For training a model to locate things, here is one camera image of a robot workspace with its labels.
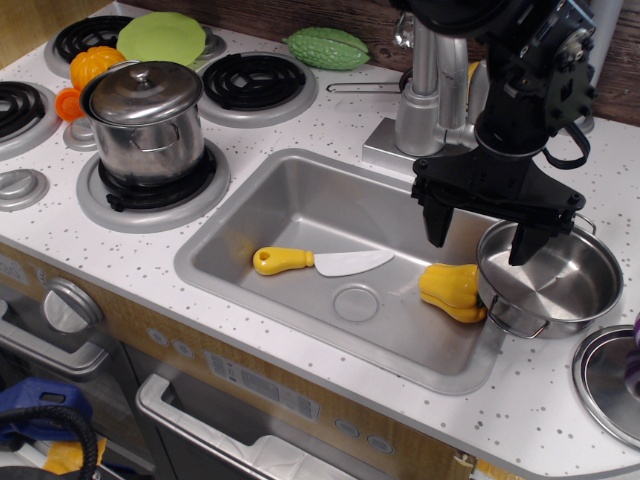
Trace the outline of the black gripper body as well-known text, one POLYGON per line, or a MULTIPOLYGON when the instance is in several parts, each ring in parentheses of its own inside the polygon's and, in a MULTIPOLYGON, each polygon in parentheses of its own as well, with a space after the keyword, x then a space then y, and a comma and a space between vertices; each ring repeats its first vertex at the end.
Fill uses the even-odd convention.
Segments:
POLYGON ((576 121, 554 112, 551 123, 529 115, 480 114, 477 147, 459 155, 426 157, 413 164, 411 197, 516 224, 573 224, 584 195, 545 174, 534 157, 541 154, 559 170, 586 163, 586 136, 576 121))

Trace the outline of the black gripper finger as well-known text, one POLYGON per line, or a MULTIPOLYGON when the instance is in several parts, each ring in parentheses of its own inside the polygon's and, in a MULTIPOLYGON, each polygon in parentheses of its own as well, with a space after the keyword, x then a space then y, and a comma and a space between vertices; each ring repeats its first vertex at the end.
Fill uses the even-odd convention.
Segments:
POLYGON ((433 198, 423 201, 423 219, 428 241, 435 247, 442 247, 446 241, 453 217, 453 208, 433 198))
POLYGON ((519 223, 511 243, 509 264, 522 266, 526 264, 550 238, 559 234, 569 234, 573 229, 572 223, 560 225, 527 225, 519 223))

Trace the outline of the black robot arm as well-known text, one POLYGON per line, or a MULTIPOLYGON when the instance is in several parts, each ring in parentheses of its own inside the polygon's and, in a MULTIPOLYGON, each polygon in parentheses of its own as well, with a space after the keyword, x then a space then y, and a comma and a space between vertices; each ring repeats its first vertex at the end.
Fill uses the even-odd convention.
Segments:
POLYGON ((415 161, 412 196, 426 235, 444 245, 455 210, 517 225, 509 262, 525 264, 568 234, 585 197, 542 172, 583 166, 590 144, 576 120, 597 95, 589 54, 593 14, 581 1, 396 1, 428 30, 473 38, 486 48, 489 88, 474 128, 474 149, 415 161))

